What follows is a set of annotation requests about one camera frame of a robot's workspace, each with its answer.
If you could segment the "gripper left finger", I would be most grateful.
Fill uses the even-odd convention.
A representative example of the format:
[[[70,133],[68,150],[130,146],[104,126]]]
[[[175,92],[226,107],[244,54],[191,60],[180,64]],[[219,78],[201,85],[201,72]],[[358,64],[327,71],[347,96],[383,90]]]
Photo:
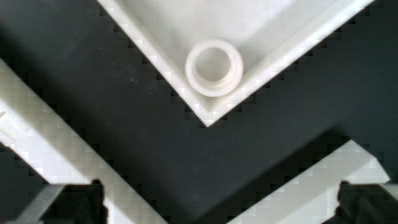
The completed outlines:
[[[48,185],[11,224],[107,224],[102,182]]]

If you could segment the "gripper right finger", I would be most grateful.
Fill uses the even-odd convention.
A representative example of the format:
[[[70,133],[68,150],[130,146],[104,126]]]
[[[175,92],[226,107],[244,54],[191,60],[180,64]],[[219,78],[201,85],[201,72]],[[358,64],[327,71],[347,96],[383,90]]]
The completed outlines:
[[[398,224],[398,182],[354,184],[343,181],[336,212],[322,224]]]

